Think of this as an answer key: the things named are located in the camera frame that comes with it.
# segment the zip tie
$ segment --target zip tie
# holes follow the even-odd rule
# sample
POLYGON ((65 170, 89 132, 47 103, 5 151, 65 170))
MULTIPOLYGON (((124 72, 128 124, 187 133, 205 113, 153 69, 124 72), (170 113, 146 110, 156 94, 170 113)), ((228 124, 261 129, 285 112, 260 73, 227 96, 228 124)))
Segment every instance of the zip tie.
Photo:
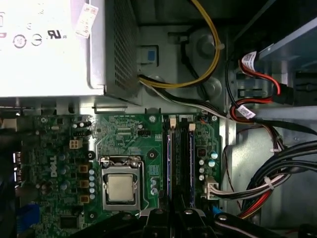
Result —
POLYGON ((281 149, 270 149, 270 152, 272 152, 272 153, 281 152, 281 149))
POLYGON ((274 186, 271 183, 271 180, 269 179, 269 177, 265 176, 264 177, 264 182, 269 186, 270 189, 274 190, 274 186))

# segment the metal case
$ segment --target metal case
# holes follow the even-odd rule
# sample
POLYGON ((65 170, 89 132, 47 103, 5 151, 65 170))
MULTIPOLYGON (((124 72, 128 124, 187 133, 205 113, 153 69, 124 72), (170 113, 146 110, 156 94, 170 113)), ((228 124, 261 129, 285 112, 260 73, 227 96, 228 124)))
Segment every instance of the metal case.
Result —
POLYGON ((91 0, 99 10, 88 39, 75 33, 85 2, 0 1, 1 97, 136 98, 130 1, 91 0))

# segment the chip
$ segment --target chip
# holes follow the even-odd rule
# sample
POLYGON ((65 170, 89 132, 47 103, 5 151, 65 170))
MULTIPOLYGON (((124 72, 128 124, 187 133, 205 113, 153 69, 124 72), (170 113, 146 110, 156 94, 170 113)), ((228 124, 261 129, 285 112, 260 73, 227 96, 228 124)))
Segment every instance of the chip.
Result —
POLYGON ((80 165, 79 166, 79 172, 80 173, 88 173, 88 166, 87 165, 80 165))
POLYGON ((133 175, 108 175, 108 199, 110 202, 126 202, 134 200, 133 175))
POLYGON ((203 156, 206 156, 206 150, 205 149, 198 149, 198 152, 197 152, 198 156, 199 157, 203 157, 203 156))
POLYGON ((79 187, 80 188, 89 188, 89 181, 88 180, 80 180, 79 187))
POLYGON ((77 229, 78 218, 75 216, 61 216, 60 217, 60 228, 61 229, 77 229))
POLYGON ((89 196, 87 195, 81 195, 79 197, 80 203, 89 203, 89 196))
POLYGON ((57 125, 62 125, 62 124, 63 124, 63 118, 58 118, 57 125))
POLYGON ((52 212, 52 207, 46 207, 46 208, 45 208, 45 212, 51 213, 51 212, 52 212))

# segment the motherboard connector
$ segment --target motherboard connector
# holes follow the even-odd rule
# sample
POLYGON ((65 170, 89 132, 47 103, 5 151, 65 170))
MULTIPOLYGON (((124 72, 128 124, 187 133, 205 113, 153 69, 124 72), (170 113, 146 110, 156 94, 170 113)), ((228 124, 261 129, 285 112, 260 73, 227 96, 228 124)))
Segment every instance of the motherboard connector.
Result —
POLYGON ((176 128, 176 118, 170 118, 169 119, 169 127, 172 128, 176 128))
POLYGON ((83 147, 83 140, 70 140, 69 148, 70 149, 80 149, 83 147))
POLYGON ((212 187, 219 189, 219 183, 217 183, 213 177, 206 178, 204 191, 207 196, 207 200, 218 200, 218 197, 216 197, 211 191, 212 187))
POLYGON ((196 124, 195 123, 190 123, 189 126, 188 126, 188 130, 189 131, 195 131, 196 129, 196 124))

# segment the power supply grille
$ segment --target power supply grille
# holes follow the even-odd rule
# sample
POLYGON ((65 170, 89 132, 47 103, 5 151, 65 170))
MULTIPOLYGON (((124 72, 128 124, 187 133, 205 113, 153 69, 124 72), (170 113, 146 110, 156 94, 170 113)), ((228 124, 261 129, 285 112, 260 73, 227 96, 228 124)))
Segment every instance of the power supply grille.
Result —
POLYGON ((115 86, 135 94, 137 83, 137 25, 128 0, 114 1, 114 80, 115 86))

